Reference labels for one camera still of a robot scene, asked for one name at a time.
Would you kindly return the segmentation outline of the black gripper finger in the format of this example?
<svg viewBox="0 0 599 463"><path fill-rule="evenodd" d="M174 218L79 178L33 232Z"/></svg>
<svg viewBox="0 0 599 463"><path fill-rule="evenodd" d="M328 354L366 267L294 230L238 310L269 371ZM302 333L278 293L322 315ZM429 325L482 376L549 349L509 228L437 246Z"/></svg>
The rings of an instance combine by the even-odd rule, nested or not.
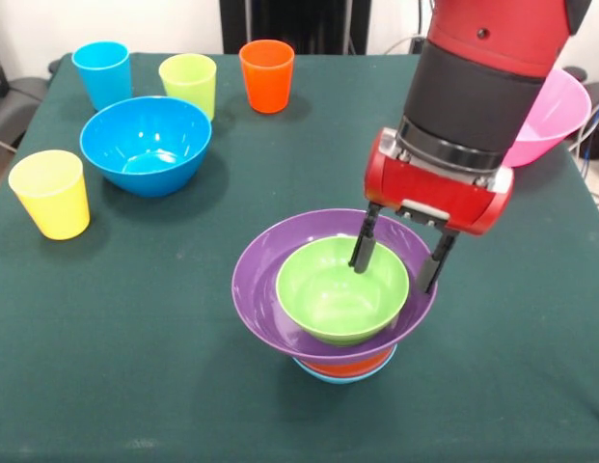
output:
<svg viewBox="0 0 599 463"><path fill-rule="evenodd" d="M458 231L443 231L441 233L436 248L423 262L418 274L418 287L421 292L429 293L436 284L458 234Z"/></svg>
<svg viewBox="0 0 599 463"><path fill-rule="evenodd" d="M360 233L357 237L355 247L348 265L357 274L362 274L368 269L368 265L375 248L376 239L374 237L374 228L379 217L382 206L370 202L366 216L362 223Z"/></svg>

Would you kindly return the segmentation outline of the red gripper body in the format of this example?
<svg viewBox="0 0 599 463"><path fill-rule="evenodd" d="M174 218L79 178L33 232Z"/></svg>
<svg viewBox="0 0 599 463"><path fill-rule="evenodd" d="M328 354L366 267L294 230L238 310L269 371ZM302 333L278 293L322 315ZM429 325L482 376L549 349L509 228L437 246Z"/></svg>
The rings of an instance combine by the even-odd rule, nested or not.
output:
<svg viewBox="0 0 599 463"><path fill-rule="evenodd" d="M490 230L506 208L514 174L500 167L485 186L462 173L447 171L418 158L401 160L396 132L384 127L374 140L365 172L365 196L413 218L425 215L448 229L481 235Z"/></svg>

